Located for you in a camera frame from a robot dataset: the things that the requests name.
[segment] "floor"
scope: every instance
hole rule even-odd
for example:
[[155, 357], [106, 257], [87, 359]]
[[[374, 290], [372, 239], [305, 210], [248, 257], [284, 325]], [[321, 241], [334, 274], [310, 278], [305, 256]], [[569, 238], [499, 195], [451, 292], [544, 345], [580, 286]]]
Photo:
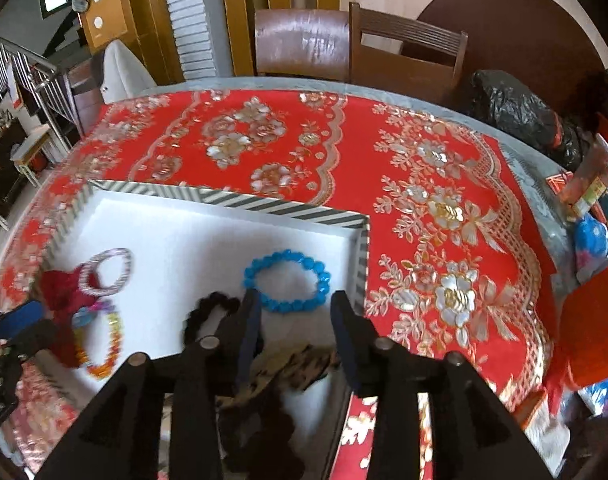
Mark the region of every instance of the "floor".
[[[50, 170], [43, 171], [40, 175], [40, 182], [44, 182], [49, 175]], [[8, 217], [6, 218], [9, 229], [8, 231], [4, 231], [4, 229], [0, 230], [0, 264], [2, 261], [2, 256], [6, 251], [7, 245], [12, 240], [13, 234], [17, 230], [18, 224], [20, 223], [22, 216], [24, 216], [25, 211], [28, 210], [28, 206], [33, 201], [33, 198], [35, 197], [36, 193], [37, 188], [34, 188], [30, 184], [26, 183], [26, 186], [24, 186], [24, 189], [20, 193], [20, 196], [13, 204], [13, 207], [11, 208]]]

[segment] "chair backrest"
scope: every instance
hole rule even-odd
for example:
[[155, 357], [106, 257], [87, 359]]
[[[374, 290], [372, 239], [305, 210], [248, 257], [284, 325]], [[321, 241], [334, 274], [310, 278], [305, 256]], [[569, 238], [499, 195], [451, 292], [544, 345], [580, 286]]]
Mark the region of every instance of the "chair backrest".
[[[351, 2], [349, 14], [351, 83], [438, 104], [449, 97], [460, 80], [468, 40], [466, 33], [361, 9], [355, 2]], [[422, 49], [436, 52], [440, 59], [452, 58], [453, 64], [400, 56], [362, 45], [363, 34], [416, 44]]]
[[111, 41], [104, 49], [103, 67], [100, 91], [106, 104], [139, 97], [156, 86], [146, 67], [120, 40]]
[[255, 13], [257, 73], [349, 78], [348, 13], [321, 9], [264, 9]]

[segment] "blue plastic bag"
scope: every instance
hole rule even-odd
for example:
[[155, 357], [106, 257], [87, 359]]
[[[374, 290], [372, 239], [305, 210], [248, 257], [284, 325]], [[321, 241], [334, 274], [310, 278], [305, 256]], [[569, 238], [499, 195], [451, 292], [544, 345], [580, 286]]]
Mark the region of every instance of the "blue plastic bag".
[[608, 415], [608, 379], [582, 388], [578, 394], [593, 415]]
[[575, 227], [574, 239], [577, 281], [585, 283], [608, 258], [608, 229], [586, 214]]

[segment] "blue beaded bracelet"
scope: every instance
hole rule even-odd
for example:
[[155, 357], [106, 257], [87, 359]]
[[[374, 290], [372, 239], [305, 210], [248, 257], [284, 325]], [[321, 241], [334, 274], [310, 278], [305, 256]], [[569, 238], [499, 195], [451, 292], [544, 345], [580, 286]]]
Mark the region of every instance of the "blue beaded bracelet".
[[312, 270], [318, 276], [318, 285], [315, 296], [309, 300], [294, 300], [294, 301], [275, 301], [269, 296], [260, 291], [260, 301], [262, 305], [271, 312], [300, 312], [315, 310], [319, 305], [326, 303], [326, 295], [330, 291], [329, 281], [331, 274], [324, 269], [324, 263], [316, 262], [313, 258], [305, 256], [303, 253], [294, 252], [286, 249], [281, 252], [275, 252], [263, 258], [254, 259], [251, 264], [244, 269], [244, 288], [257, 288], [255, 284], [255, 276], [263, 269], [272, 267], [277, 262], [297, 262], [305, 270]]

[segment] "striped bangle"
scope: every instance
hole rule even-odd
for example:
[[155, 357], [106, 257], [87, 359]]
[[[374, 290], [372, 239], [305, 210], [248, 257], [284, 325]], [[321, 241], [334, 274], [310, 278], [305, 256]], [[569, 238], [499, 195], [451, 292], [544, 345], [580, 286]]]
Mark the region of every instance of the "striped bangle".
[[[111, 286], [106, 286], [102, 288], [95, 288], [88, 283], [89, 276], [91, 272], [95, 272], [99, 264], [101, 264], [104, 260], [108, 260], [108, 258], [113, 258], [114, 256], [123, 256], [124, 257], [124, 269], [120, 277], [117, 279], [115, 283]], [[109, 249], [107, 251], [103, 251], [99, 254], [93, 256], [90, 260], [88, 260], [79, 272], [79, 290], [84, 292], [84, 294], [88, 294], [89, 296], [95, 296], [96, 298], [101, 298], [102, 296], [112, 296], [113, 294], [117, 294], [124, 285], [130, 276], [130, 268], [132, 266], [133, 253], [131, 253], [128, 249], [119, 248], [119, 249]]]

